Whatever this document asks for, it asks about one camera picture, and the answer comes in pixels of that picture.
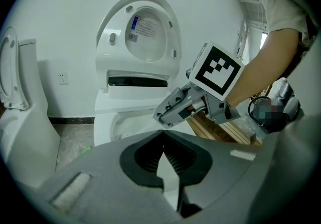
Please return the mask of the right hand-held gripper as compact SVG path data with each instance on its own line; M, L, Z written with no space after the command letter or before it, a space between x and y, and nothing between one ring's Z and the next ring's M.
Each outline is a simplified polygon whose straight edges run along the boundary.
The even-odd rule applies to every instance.
M205 104L206 117L222 124L240 117L227 103L227 95L245 65L235 55L209 40L202 47L189 73L189 85L176 88L155 109L153 118L166 129L190 119Z

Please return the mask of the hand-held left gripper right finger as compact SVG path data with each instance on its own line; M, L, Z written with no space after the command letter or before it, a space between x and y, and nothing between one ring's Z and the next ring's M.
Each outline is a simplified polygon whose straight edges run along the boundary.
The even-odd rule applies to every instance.
M248 215L271 163L275 140L262 146L166 131L164 197L181 215Z

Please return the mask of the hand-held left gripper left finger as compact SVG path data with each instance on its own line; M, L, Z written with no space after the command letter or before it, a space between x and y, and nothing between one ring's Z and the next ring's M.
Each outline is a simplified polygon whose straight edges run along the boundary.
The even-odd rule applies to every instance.
M138 134L77 157L42 185L43 215L52 223L179 222L156 175L162 134Z

